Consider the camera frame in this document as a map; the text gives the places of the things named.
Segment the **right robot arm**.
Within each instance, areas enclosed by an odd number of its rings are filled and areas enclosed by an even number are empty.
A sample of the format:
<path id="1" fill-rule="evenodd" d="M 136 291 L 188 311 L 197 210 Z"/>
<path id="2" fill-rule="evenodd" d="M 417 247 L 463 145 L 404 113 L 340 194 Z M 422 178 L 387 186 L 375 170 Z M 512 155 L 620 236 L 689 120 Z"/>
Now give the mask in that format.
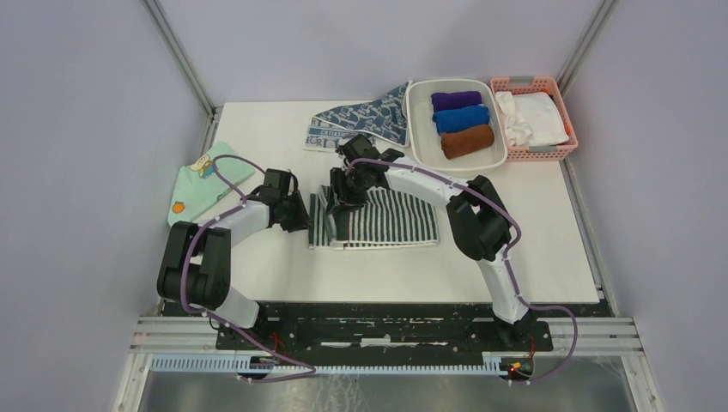
<path id="1" fill-rule="evenodd" d="M 394 148 L 380 152 L 362 134 L 336 152 L 343 164 L 330 171 L 331 211 L 359 209 L 366 193 L 381 188 L 411 195 L 446 212 L 455 245 L 476 262 L 486 282 L 497 342 L 517 350 L 530 340 L 537 317 L 525 302 L 510 262 L 521 230 L 490 179 L 447 176 Z"/>

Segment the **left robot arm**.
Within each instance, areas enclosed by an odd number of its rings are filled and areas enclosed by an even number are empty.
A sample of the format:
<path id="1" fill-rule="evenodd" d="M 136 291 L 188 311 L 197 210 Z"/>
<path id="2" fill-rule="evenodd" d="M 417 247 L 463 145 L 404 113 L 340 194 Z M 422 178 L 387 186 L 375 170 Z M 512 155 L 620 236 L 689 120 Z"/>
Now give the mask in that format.
<path id="1" fill-rule="evenodd" d="M 238 326 L 241 342 L 262 348 L 270 327 L 259 319 L 261 305 L 231 285 L 231 253 L 234 246 L 275 225 L 293 233 L 308 229 L 310 218 L 295 175 L 268 169 L 245 203 L 208 223 L 172 225 L 156 281 L 158 295 Z"/>

